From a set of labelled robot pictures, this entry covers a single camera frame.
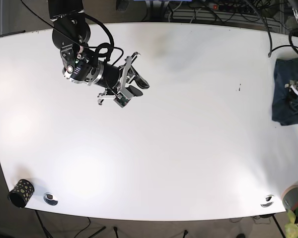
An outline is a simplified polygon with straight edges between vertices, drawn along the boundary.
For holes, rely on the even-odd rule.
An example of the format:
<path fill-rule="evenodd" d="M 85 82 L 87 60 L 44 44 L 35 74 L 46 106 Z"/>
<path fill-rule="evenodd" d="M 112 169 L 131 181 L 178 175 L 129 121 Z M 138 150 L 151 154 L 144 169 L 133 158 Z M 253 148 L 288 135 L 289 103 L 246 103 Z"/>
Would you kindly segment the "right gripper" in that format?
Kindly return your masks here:
<path fill-rule="evenodd" d="M 138 52 L 133 53 L 125 59 L 125 64 L 119 67 L 99 61 L 97 67 L 91 68 L 87 75 L 88 86 L 97 85 L 105 89 L 97 96 L 99 105 L 105 100 L 113 100 L 123 108 L 133 97 L 141 97 L 142 91 L 132 86 L 132 82 L 141 89 L 149 89 L 149 83 L 132 67 L 138 56 Z"/>

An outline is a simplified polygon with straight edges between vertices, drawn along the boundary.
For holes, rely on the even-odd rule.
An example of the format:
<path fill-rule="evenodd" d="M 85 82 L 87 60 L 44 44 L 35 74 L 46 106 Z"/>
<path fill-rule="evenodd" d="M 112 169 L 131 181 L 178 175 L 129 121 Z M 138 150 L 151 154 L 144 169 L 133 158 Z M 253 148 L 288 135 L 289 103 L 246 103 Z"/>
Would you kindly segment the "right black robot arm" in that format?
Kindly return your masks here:
<path fill-rule="evenodd" d="M 149 83 L 133 67 L 133 62 L 140 56 L 138 52 L 126 57 L 121 66 L 110 63 L 113 51 L 122 51 L 122 48 L 115 46 L 113 35 L 102 22 L 84 12 L 82 1 L 50 0 L 48 9 L 52 40 L 60 50 L 66 80 L 104 88 L 98 95 L 98 104 L 110 99 L 121 108 L 133 97 L 142 96 L 142 90 L 149 89 Z M 109 41 L 96 47 L 89 46 L 91 31 L 87 20 L 99 25 Z"/>

